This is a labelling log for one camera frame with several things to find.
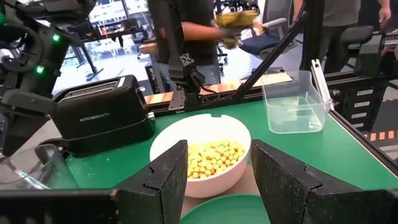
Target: gray shirt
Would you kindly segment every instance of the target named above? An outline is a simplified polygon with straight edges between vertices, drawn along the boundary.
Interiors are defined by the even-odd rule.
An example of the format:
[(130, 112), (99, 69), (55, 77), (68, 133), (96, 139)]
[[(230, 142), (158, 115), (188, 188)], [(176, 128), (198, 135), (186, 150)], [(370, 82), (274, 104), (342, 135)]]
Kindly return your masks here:
[(361, 0), (325, 0), (323, 26), (347, 26), (358, 22)]

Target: orange stripe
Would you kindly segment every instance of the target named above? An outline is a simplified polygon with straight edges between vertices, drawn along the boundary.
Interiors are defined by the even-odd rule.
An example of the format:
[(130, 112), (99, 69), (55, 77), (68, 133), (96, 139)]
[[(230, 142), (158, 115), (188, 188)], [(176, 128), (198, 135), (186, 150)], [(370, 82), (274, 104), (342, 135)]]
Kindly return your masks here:
[(376, 140), (376, 133), (372, 133), (371, 134), (371, 141), (375, 141)]
[(388, 132), (388, 138), (393, 139), (394, 138), (394, 131), (389, 131)]
[(386, 138), (386, 133), (385, 132), (379, 133), (379, 140), (385, 140), (385, 138)]

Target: black toaster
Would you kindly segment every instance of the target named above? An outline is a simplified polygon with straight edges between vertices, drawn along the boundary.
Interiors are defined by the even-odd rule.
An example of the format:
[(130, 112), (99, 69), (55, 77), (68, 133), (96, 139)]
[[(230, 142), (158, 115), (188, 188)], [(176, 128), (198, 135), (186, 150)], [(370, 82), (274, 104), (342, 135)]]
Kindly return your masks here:
[(54, 97), (50, 116), (74, 156), (117, 149), (154, 134), (142, 92), (133, 75), (76, 86)]

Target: clear plastic container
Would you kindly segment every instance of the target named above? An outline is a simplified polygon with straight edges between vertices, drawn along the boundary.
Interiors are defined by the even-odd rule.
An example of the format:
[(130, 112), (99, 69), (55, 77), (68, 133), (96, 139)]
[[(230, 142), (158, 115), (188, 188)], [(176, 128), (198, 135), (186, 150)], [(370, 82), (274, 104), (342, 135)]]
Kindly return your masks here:
[(293, 81), (265, 85), (266, 78), (261, 78), (269, 130), (276, 134), (321, 131), (331, 100), (323, 100), (312, 84), (310, 72), (287, 74)]

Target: green plate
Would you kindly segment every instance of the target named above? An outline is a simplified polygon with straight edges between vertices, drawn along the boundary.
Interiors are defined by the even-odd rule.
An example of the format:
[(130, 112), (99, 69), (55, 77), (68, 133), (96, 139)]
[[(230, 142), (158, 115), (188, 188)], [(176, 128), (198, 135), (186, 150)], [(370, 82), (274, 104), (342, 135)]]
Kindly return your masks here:
[(227, 195), (209, 200), (186, 214), (180, 224), (268, 224), (260, 195)]

